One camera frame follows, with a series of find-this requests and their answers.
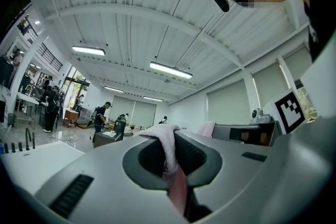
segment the towel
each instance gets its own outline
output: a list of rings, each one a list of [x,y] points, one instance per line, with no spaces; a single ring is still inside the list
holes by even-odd
[[[207,121],[201,127],[198,128],[196,134],[212,137],[212,132],[214,130],[216,122],[214,121]]]
[[[154,136],[160,140],[166,157],[162,179],[169,186],[169,199],[183,215],[187,201],[187,178],[175,157],[175,130],[180,130],[180,128],[177,125],[159,124],[140,131],[136,135]]]

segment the black slot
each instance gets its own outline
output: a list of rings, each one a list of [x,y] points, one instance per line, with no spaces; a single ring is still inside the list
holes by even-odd
[[[90,176],[79,175],[51,204],[51,210],[68,218],[92,181]]]
[[[265,155],[260,155],[260,154],[256,154],[256,153],[252,153],[252,152],[244,152],[242,153],[243,157],[249,158],[249,159],[254,159],[256,161],[259,162],[264,162],[267,158],[267,156]]]

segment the ceiling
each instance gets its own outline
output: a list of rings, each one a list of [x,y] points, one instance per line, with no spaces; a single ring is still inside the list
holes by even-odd
[[[91,82],[167,102],[244,69],[298,29],[287,4],[249,9],[231,2],[223,13],[213,0],[31,1],[54,42]],[[77,53],[74,45],[106,55]],[[151,61],[193,77],[153,71]]]

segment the cable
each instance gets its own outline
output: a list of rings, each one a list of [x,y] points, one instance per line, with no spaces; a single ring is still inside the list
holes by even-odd
[[[66,140],[63,140],[63,139],[59,139],[57,137],[54,137],[52,134],[47,134],[47,137],[48,138],[54,138],[54,139],[57,139],[57,140],[60,140],[62,142],[65,142],[65,141],[71,141],[71,138],[69,137],[69,139],[66,139]]]

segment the fluorescent light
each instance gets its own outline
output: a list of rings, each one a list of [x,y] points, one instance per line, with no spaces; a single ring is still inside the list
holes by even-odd
[[[85,54],[97,54],[102,56],[105,55],[105,51],[103,49],[80,47],[80,46],[73,46],[72,49],[77,52],[84,52]]]
[[[108,89],[108,90],[111,90],[111,91],[116,91],[116,92],[124,92],[124,91],[121,91],[121,90],[117,90],[117,89],[114,89],[114,88],[110,88],[110,87],[104,87],[105,89]]]
[[[158,101],[158,102],[162,102],[163,101],[161,99],[156,99],[156,98],[151,98],[151,97],[146,97],[146,96],[144,96],[144,98],[148,99],[148,100]]]
[[[175,68],[171,68],[169,66],[165,66],[165,65],[162,65],[162,64],[156,63],[156,62],[151,62],[150,67],[154,68],[154,69],[157,69],[157,70],[161,70],[163,72],[173,74],[173,75],[177,75],[177,76],[185,78],[185,79],[191,79],[193,77],[193,75],[190,74],[190,73],[183,72],[183,71],[177,70]]]

